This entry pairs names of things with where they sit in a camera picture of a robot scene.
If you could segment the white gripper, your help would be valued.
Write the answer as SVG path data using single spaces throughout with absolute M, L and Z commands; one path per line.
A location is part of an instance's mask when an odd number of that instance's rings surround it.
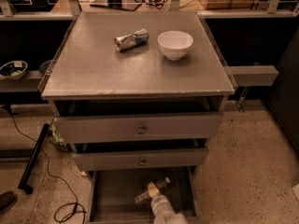
M 150 206 L 154 215 L 153 224 L 170 224 L 175 211 L 169 200 L 164 195 L 159 195 L 160 191 L 153 182 L 148 183 L 148 193 L 152 199 Z

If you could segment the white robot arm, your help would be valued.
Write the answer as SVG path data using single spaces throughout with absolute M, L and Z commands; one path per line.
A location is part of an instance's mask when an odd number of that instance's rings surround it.
M 148 183 L 148 194 L 151 197 L 153 224 L 188 224 L 181 213 L 176 213 L 169 200 L 162 194 L 162 189 L 170 183 L 168 179 Z

